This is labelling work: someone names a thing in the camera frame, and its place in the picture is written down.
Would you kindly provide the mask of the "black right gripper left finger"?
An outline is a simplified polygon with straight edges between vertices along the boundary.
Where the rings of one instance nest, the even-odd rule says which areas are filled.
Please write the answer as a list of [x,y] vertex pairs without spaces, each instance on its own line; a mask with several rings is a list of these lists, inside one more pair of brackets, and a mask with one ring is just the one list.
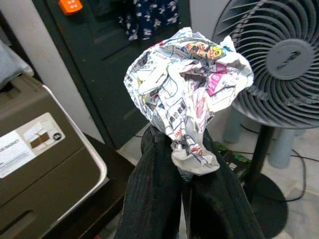
[[142,156],[130,174],[116,239],[175,239],[179,232],[182,178],[171,160],[171,139],[149,126]]

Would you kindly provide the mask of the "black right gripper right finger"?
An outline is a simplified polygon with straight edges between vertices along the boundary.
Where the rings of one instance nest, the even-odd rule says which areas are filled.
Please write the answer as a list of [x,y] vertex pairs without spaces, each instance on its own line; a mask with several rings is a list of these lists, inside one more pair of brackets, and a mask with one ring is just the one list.
[[226,164],[208,131],[206,149],[215,154],[219,169],[194,175],[184,202],[186,231],[190,239],[262,239],[264,235],[237,176]]

